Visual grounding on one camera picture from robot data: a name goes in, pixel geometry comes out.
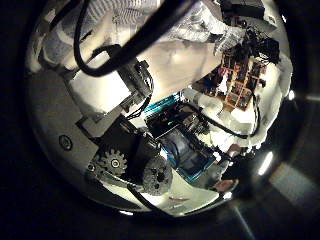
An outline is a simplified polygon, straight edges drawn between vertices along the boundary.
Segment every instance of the cable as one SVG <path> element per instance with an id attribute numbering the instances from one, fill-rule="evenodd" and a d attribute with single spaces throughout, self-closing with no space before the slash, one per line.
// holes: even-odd
<path id="1" fill-rule="evenodd" d="M 226 133 L 229 133 L 229 134 L 232 134 L 233 136 L 236 136 L 238 138 L 241 138 L 241 139 L 248 139 L 249 137 L 253 137 L 254 135 L 256 135 L 256 133 L 259 131 L 260 129 L 260 121 L 261 121 L 261 116 L 260 116 L 260 110 L 259 108 L 257 108 L 257 115 L 258 115 L 258 119 L 257 119 L 257 127 L 256 129 L 254 130 L 253 133 L 249 134 L 249 135 L 244 135 L 244 134 L 239 134 L 239 133 L 236 133 L 228 128 L 226 128 L 225 126 L 221 125 L 220 123 L 214 121 L 213 119 L 207 117 L 206 115 L 204 115 L 199 109 L 197 109 L 196 107 L 188 104 L 188 103 L 180 103 L 181 105 L 185 105 L 185 106 L 188 106 L 190 107 L 193 111 L 195 111 L 196 113 L 198 113 L 200 116 L 202 116 L 206 121 L 208 121 L 209 123 L 211 123 L 212 125 L 220 128 L 221 130 L 223 130 L 224 132 Z"/>
<path id="2" fill-rule="evenodd" d="M 129 63 L 133 58 L 146 50 L 157 41 L 177 21 L 179 21 L 198 0 L 166 0 L 141 29 L 106 63 L 98 68 L 89 67 L 81 57 L 80 35 L 81 27 L 86 15 L 90 0 L 84 0 L 76 24 L 74 34 L 74 57 L 79 68 L 87 75 L 101 77 L 113 72 L 122 65 Z"/>
<path id="3" fill-rule="evenodd" d="M 146 107 L 149 105 L 150 101 L 151 101 L 151 98 L 152 98 L 152 95 L 153 95 L 153 91 L 154 91 L 154 82 L 153 82 L 153 78 L 151 76 L 151 74 L 149 73 L 148 70 L 144 69 L 142 70 L 141 72 L 139 72 L 141 78 L 147 78 L 149 79 L 149 87 L 150 87 L 150 91 L 151 91 L 151 94 L 146 98 L 145 102 L 140 106 L 140 108 L 138 108 L 136 111 L 134 111 L 133 113 L 131 113 L 129 116 L 127 116 L 127 119 L 128 120 L 131 120 L 131 119 L 134 119 L 134 118 L 137 118 L 137 117 L 140 117 L 142 112 L 146 109 Z"/>

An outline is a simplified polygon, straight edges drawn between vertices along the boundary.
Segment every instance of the teal component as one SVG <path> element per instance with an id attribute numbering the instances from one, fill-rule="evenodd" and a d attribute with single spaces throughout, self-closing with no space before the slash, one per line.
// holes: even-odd
<path id="1" fill-rule="evenodd" d="M 148 118 L 158 112 L 160 112 L 163 108 L 170 106 L 180 100 L 180 94 L 176 93 L 174 95 L 171 95 L 170 97 L 167 97 L 165 99 L 162 99 L 159 102 L 156 102 L 154 104 L 149 105 L 146 107 L 146 109 L 143 111 L 145 116 Z"/>
<path id="2" fill-rule="evenodd" d="M 176 168 L 177 167 L 177 163 L 173 157 L 173 155 L 171 153 L 169 153 L 165 148 L 162 148 L 163 151 L 167 154 L 167 159 L 169 160 L 169 162 L 171 163 L 171 165 Z M 208 169 L 211 164 L 213 163 L 213 161 L 208 161 L 208 163 L 204 166 L 204 169 L 201 171 L 198 171 L 196 173 L 194 173 L 193 175 L 189 175 L 188 173 L 186 173 L 182 168 L 176 168 L 176 172 L 183 178 L 185 179 L 188 183 L 192 183 L 195 180 L 197 180 L 202 173 L 204 173 L 204 171 L 206 169 Z"/>

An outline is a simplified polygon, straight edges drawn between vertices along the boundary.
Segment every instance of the metal gear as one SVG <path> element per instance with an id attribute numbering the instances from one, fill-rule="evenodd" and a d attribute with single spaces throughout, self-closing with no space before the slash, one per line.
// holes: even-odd
<path id="1" fill-rule="evenodd" d="M 143 172 L 144 190 L 152 196 L 166 193 L 172 184 L 172 169 L 162 156 L 157 155 L 146 165 Z"/>
<path id="2" fill-rule="evenodd" d="M 124 159 L 124 154 L 120 151 L 111 149 L 110 152 L 105 153 L 106 157 L 99 159 L 99 165 L 116 176 L 121 176 L 127 169 L 127 160 Z"/>

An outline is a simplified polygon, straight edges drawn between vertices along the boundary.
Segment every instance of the bolt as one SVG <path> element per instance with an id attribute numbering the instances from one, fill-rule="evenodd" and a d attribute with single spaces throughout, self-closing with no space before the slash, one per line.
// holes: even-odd
<path id="1" fill-rule="evenodd" d="M 88 166 L 88 170 L 89 170 L 90 172 L 93 172 L 93 171 L 95 170 L 94 165 L 89 164 L 89 166 Z"/>
<path id="2" fill-rule="evenodd" d="M 59 137 L 59 144 L 62 147 L 62 149 L 65 151 L 71 151 L 73 146 L 71 139 L 66 135 L 61 135 Z"/>

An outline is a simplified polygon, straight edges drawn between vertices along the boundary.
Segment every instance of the wire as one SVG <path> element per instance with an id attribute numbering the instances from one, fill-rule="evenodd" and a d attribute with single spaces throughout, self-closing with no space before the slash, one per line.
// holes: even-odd
<path id="1" fill-rule="evenodd" d="M 131 120 L 131 119 L 134 119 L 134 118 L 137 118 L 137 117 L 140 117 L 142 112 L 146 109 L 146 107 L 149 105 L 150 101 L 151 101 L 151 98 L 152 98 L 152 95 L 153 95 L 153 91 L 154 91 L 154 82 L 153 82 L 153 78 L 151 76 L 151 74 L 149 73 L 148 70 L 144 69 L 142 70 L 141 72 L 139 72 L 141 78 L 147 78 L 149 79 L 149 84 L 148 86 L 150 87 L 150 91 L 151 91 L 151 94 L 146 98 L 145 102 L 140 106 L 140 108 L 138 108 L 136 111 L 134 111 L 133 113 L 131 113 L 129 116 L 127 116 L 127 119 L 128 120 Z"/>
<path id="2" fill-rule="evenodd" d="M 157 41 L 178 22 L 198 0 L 166 0 L 141 29 L 102 66 L 89 67 L 81 57 L 80 36 L 90 0 L 84 0 L 74 34 L 74 57 L 79 68 L 87 75 L 101 77 L 129 63 L 142 51 Z"/>
<path id="3" fill-rule="evenodd" d="M 256 103 L 256 97 L 255 95 L 253 94 L 253 98 L 254 98 L 254 103 Z M 199 109 L 197 109 L 196 107 L 188 104 L 188 103 L 183 103 L 181 102 L 180 103 L 181 105 L 185 105 L 185 106 L 188 106 L 190 107 L 193 111 L 195 111 L 196 113 L 198 113 L 200 116 L 202 116 L 206 121 L 208 121 L 209 123 L 211 123 L 212 125 L 220 128 L 221 130 L 223 130 L 224 132 L 226 133 L 229 133 L 229 134 L 232 134 L 233 136 L 236 136 L 238 138 L 241 138 L 241 139 L 248 139 L 249 137 L 253 137 L 257 134 L 257 132 L 259 131 L 260 129 L 260 121 L 261 121 L 261 115 L 260 115 L 260 110 L 259 108 L 257 108 L 257 127 L 256 129 L 254 130 L 253 133 L 249 134 L 249 135 L 245 135 L 245 134 L 239 134 L 239 133 L 236 133 L 228 128 L 226 128 L 225 126 L 221 125 L 220 123 L 214 121 L 213 119 L 207 117 L 206 115 L 204 115 Z"/>

